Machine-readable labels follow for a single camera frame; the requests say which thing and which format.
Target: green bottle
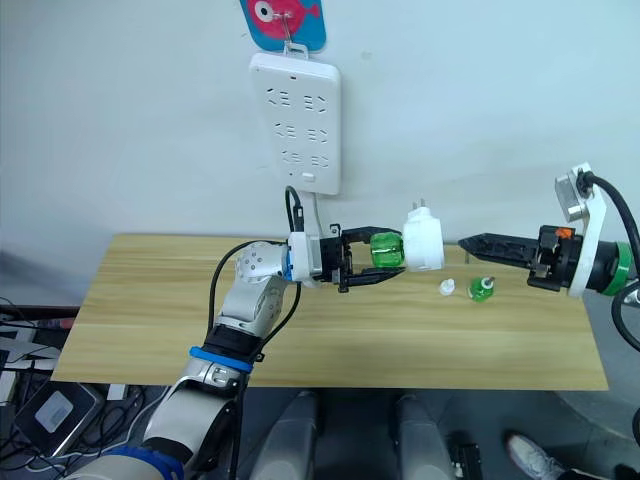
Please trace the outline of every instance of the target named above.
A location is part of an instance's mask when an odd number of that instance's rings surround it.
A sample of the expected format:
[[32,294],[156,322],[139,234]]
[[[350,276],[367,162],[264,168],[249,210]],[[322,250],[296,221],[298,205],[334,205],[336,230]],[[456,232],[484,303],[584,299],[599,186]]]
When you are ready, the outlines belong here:
[[467,292],[474,302],[484,302],[493,295],[495,277],[476,277],[471,280]]
[[402,236],[393,233],[376,233],[371,236],[371,262],[376,267],[399,267],[404,262]]

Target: wooden tabletop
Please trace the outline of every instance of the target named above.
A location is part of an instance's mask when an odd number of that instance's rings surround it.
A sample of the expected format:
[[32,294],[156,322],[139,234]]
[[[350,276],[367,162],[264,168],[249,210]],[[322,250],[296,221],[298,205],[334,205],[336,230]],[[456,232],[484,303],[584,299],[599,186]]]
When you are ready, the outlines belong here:
[[[239,238],[118,235],[62,351],[55,380],[172,384],[200,346],[219,259]],[[355,250],[367,263],[366,247]],[[339,294],[304,288],[289,325],[265,349],[253,386],[606,390],[581,300],[526,285],[527,272],[446,248],[446,268],[403,273]],[[218,307],[233,281],[218,285]],[[471,278],[496,277],[486,303]],[[439,283],[454,278],[451,297]],[[293,298],[293,287],[283,311]]]

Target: power strip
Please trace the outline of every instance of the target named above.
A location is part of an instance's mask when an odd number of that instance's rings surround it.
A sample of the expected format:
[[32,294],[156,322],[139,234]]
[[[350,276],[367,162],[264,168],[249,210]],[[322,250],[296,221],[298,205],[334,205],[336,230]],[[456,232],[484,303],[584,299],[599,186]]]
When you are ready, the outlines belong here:
[[340,72],[302,58],[256,53],[249,66],[273,157],[287,185],[340,191]]

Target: white wall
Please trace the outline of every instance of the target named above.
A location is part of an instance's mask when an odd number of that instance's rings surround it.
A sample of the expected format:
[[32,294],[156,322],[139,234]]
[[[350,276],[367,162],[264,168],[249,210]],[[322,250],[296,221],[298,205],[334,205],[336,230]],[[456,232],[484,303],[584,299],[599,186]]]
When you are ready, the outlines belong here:
[[[449,240],[535,236],[563,222],[553,179],[583,161],[640,214],[636,0],[324,10],[316,58],[344,85],[344,184],[321,200],[327,222],[398,227],[424,196]],[[80,300],[117,232],[285,234],[237,0],[2,0],[0,17],[13,273]],[[624,238],[613,211],[604,236]]]

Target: white sneaker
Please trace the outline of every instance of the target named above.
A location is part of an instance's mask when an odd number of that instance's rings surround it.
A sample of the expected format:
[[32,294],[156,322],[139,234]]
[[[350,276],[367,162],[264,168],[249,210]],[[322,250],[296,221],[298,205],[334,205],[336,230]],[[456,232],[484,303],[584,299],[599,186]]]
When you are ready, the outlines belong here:
[[507,439],[507,451],[513,463],[535,480],[558,480],[567,470],[524,435],[512,434]]

